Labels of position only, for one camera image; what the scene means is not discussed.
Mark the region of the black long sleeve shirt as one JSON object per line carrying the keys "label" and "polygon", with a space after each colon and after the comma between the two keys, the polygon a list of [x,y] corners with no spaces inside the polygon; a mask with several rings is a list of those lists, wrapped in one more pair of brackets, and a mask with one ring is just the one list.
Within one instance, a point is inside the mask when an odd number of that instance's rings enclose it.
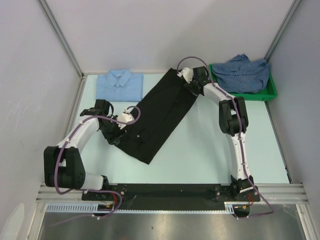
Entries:
{"label": "black long sleeve shirt", "polygon": [[130,112],[138,120],[124,128],[126,133],[116,147],[150,164],[197,99],[184,83],[175,69],[169,69]]}

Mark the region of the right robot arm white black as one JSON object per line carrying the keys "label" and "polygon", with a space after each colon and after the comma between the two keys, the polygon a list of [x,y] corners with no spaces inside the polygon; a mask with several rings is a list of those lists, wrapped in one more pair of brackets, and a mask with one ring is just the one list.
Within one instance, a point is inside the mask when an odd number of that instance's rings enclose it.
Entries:
{"label": "right robot arm white black", "polygon": [[202,95],[218,106],[218,123],[225,134],[231,155],[230,195],[242,201],[252,191],[254,179],[248,166],[245,136],[249,119],[243,97],[235,97],[210,80],[206,67],[178,71],[178,77],[184,80],[184,87],[193,95]]}

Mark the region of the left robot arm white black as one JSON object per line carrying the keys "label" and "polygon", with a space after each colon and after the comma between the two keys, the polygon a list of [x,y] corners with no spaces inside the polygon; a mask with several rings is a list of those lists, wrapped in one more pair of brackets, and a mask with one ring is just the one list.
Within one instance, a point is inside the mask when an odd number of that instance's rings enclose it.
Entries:
{"label": "left robot arm white black", "polygon": [[61,142],[46,147],[43,152],[46,186],[93,190],[93,194],[100,200],[110,196],[108,177],[87,172],[81,153],[96,132],[101,132],[110,145],[120,142],[125,126],[134,117],[127,109],[120,115],[113,113],[114,107],[110,102],[96,100],[94,107],[80,113],[79,123]]}

